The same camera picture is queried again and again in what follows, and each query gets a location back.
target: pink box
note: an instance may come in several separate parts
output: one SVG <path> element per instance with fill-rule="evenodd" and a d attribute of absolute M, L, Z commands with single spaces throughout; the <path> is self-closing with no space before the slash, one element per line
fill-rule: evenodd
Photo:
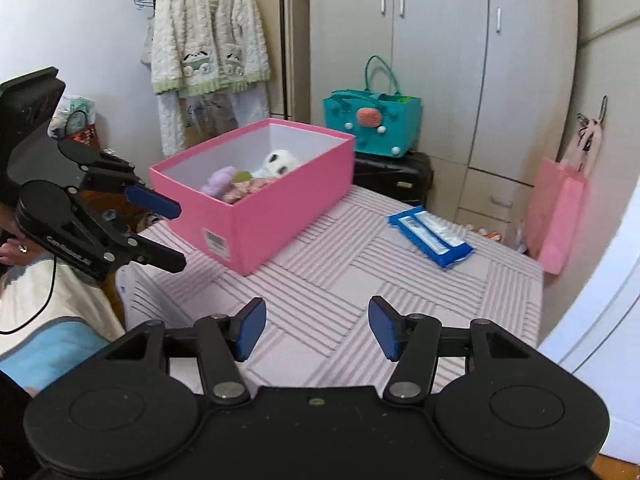
<path fill-rule="evenodd" d="M 253 272 L 347 195 L 354 137 L 319 126 L 267 119 L 203 142 L 150 168 L 157 192 L 180 203 L 171 229 L 243 276 Z M 301 165 L 230 205 L 199 189 L 225 166 L 254 173 L 272 150 Z"/>

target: white fuzzy cardigan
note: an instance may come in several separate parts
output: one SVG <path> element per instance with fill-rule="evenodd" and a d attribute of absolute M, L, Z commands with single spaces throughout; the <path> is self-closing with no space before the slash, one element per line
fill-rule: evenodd
<path fill-rule="evenodd" d="M 154 91 L 191 96 L 271 77 L 255 0 L 156 0 Z"/>

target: blue wipes package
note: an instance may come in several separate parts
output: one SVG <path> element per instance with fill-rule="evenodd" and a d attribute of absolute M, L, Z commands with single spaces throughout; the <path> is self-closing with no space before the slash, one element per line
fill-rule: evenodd
<path fill-rule="evenodd" d="M 391 215 L 388 220 L 443 269 L 465 260 L 474 250 L 443 219 L 421 206 Z"/>

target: silver handle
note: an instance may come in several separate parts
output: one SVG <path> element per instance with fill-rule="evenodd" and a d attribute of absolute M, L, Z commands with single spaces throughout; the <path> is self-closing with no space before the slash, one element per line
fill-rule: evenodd
<path fill-rule="evenodd" d="M 511 209 L 513 207 L 513 200 L 502 200 L 495 195 L 491 195 L 491 203 L 507 209 Z"/>

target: pink paper bag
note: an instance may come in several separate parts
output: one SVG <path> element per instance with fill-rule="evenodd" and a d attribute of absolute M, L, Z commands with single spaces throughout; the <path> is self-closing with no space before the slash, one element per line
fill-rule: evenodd
<path fill-rule="evenodd" d="M 529 254 L 551 274 L 559 274 L 568 259 L 601 140 L 600 123 L 591 120 L 561 162 L 545 158 L 540 164 L 525 228 Z"/>

